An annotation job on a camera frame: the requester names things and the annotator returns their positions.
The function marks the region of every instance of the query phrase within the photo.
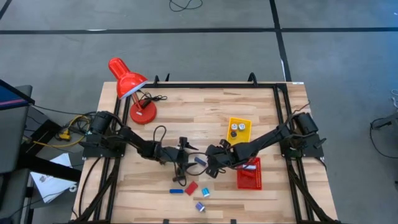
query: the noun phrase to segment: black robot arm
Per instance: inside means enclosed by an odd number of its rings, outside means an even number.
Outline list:
[[[116,130],[112,122],[117,122],[120,128]],[[166,162],[176,163],[176,177],[173,181],[185,178],[185,171],[195,165],[188,163],[188,152],[186,148],[197,150],[189,145],[186,137],[180,137],[178,148],[163,147],[160,141],[143,140],[129,126],[123,125],[120,119],[107,111],[97,112],[91,126],[90,132],[85,142],[80,143],[83,147],[106,149],[109,151],[117,150],[121,144],[130,144],[137,149],[138,154],[144,159],[165,164]]]
[[[293,121],[296,129],[290,128],[288,123]],[[277,142],[289,140],[291,148],[301,147],[319,148],[326,139],[319,139],[318,128],[308,113],[299,113],[292,116],[285,123],[278,125],[274,130],[251,142],[238,143],[233,146],[226,140],[221,140],[220,146],[210,145],[206,150],[208,168],[206,173],[216,178],[221,168],[236,168],[247,163],[257,156],[261,149],[265,149]]]

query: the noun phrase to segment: lamp shade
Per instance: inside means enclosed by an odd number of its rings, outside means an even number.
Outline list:
[[[140,88],[142,88],[148,79],[136,72],[130,72],[129,68],[120,58],[112,58],[108,63],[109,69],[118,80],[116,91],[119,99],[124,99]]]

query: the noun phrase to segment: red object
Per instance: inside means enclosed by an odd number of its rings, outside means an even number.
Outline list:
[[[246,171],[246,170],[241,170],[241,174],[242,175],[246,175],[248,177],[253,177],[253,178],[256,176],[253,172],[249,172],[249,171]]]
[[[187,189],[185,189],[185,193],[191,195],[197,188],[198,188],[197,183],[195,183],[195,181],[192,181],[192,183],[187,187]]]
[[[237,171],[236,185],[238,186],[238,189],[262,190],[260,158],[256,157],[245,165],[255,165],[256,169]]]
[[[150,102],[144,109],[139,109],[138,106],[142,105],[145,100],[140,103],[134,103],[130,108],[130,117],[137,124],[147,124],[153,121],[156,117],[156,106]]]
[[[118,92],[119,99],[124,99],[127,96],[135,93],[141,87],[143,87],[148,79],[143,75],[130,72],[126,64],[120,58],[112,58],[108,63],[109,69],[118,80],[116,90]]]
[[[143,75],[130,72],[130,69],[120,58],[112,58],[108,63],[109,69],[118,80],[116,91],[119,99],[124,99],[132,95],[134,104],[130,108],[130,117],[137,124],[147,124],[156,117],[156,106],[150,102],[142,108],[144,101],[138,99],[136,91],[142,88],[148,79]]]

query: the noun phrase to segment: red desk lamp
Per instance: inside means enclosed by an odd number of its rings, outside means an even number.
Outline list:
[[[112,58],[109,69],[118,80],[116,90],[119,99],[132,95],[134,104],[130,108],[131,119],[138,124],[147,124],[156,117],[156,106],[150,100],[139,100],[136,91],[142,88],[148,79],[143,75],[130,72],[126,64],[120,58]]]

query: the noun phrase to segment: white paper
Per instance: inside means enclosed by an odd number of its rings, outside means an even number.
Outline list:
[[[69,155],[67,153],[64,153],[52,159],[51,162],[61,164],[67,167],[71,166]],[[35,181],[35,184],[43,198],[44,203],[51,202],[53,199],[62,194],[61,191],[69,189],[69,187],[76,184],[76,182],[73,181],[63,180],[49,175],[39,174],[36,172],[30,172],[30,174],[32,175],[33,180]]]

